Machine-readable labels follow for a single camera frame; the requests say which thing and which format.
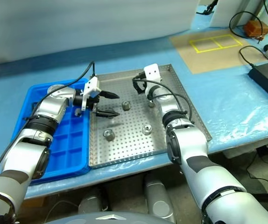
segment table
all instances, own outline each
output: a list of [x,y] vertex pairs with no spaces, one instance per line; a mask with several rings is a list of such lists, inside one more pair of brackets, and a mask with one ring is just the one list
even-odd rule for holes
[[[195,22],[191,30],[181,34],[216,30],[207,28],[209,18]],[[268,35],[259,47],[262,48],[267,43]],[[140,69],[152,63],[172,64],[213,136],[209,142],[209,153],[268,138],[268,94],[248,77],[249,66],[193,75],[168,38],[163,37],[76,49],[1,64],[0,154],[11,139],[29,87],[77,78],[92,60],[96,63],[97,74]],[[170,161],[164,153],[93,169],[78,177],[30,186],[26,199],[94,185],[167,164]]]

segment perforated metal plate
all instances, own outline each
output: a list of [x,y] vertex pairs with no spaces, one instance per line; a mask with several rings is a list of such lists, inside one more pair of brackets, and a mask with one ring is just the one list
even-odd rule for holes
[[[98,104],[100,110],[113,109],[120,113],[113,119],[96,117],[90,114],[90,158],[89,165],[93,168],[115,164],[136,158],[146,157],[166,151],[165,130],[159,111],[148,106],[145,94],[138,95],[132,84],[132,78],[143,70],[132,70],[98,76],[100,88],[119,95],[120,99],[101,98]],[[205,134],[207,140],[212,137],[203,124],[195,107],[187,96],[172,66],[159,66],[162,83],[173,89],[174,93],[186,96],[192,107],[192,120]],[[188,110],[187,103],[179,98],[182,107]],[[121,103],[130,101],[131,109],[123,111]],[[152,126],[152,133],[144,135],[144,124]],[[112,129],[115,134],[113,141],[103,137],[106,129]]]

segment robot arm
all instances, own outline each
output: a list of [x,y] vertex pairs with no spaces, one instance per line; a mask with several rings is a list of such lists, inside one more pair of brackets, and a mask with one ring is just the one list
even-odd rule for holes
[[[161,80],[157,64],[145,67],[139,76]],[[148,99],[169,93],[153,83],[144,86]],[[155,98],[154,103],[166,130],[168,157],[181,167],[205,223],[268,223],[268,212],[259,202],[230,172],[208,158],[205,135],[179,110],[174,97]]]
[[[99,95],[119,98],[114,93],[102,91],[96,76],[85,85],[85,89],[89,89],[94,81],[97,92],[84,91],[84,95],[81,90],[70,87],[59,89],[63,85],[48,88],[48,93],[53,93],[38,105],[34,115],[29,118],[3,159],[0,174],[0,223],[14,223],[15,214],[24,200],[31,180],[39,179],[44,174],[49,161],[49,146],[63,119],[66,107],[82,106],[84,111],[87,108],[91,109],[91,105],[96,106]],[[107,117],[117,115],[115,112],[106,112]]]

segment blue plastic tray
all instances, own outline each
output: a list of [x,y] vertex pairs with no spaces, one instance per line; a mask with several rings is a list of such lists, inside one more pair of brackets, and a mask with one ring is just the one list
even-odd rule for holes
[[[70,81],[47,83],[30,87],[24,100],[21,112],[16,123],[12,139],[25,123],[23,118],[32,112],[33,104],[47,94],[47,89],[54,84],[67,84]],[[83,89],[87,79],[81,79],[72,88]],[[50,146],[50,158],[45,174],[34,183],[49,182],[87,173],[89,150],[89,111],[76,117],[77,107],[67,107],[62,122],[59,124]]]

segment yellow tape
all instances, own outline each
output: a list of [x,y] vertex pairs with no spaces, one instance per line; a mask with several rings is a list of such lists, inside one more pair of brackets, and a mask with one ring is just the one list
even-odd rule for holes
[[[215,40],[216,38],[226,37],[226,36],[229,36],[229,37],[233,38],[238,44],[223,47],[220,43],[218,43],[218,41]],[[213,42],[218,46],[218,48],[212,48],[212,49],[207,49],[207,50],[199,50],[199,49],[195,46],[195,44],[194,44],[195,42],[198,42],[198,41],[206,41],[206,40],[211,40],[211,41],[213,41]],[[213,50],[221,50],[221,49],[226,49],[226,48],[232,48],[232,47],[237,47],[237,46],[243,46],[243,44],[242,44],[239,40],[237,40],[237,39],[236,39],[233,35],[231,35],[231,34],[219,35],[219,36],[212,36],[212,37],[201,38],[201,39],[196,39],[196,40],[190,40],[189,43],[190,43],[190,45],[194,48],[194,50],[196,51],[196,53],[204,53],[204,52],[209,52],[209,51],[213,51]]]

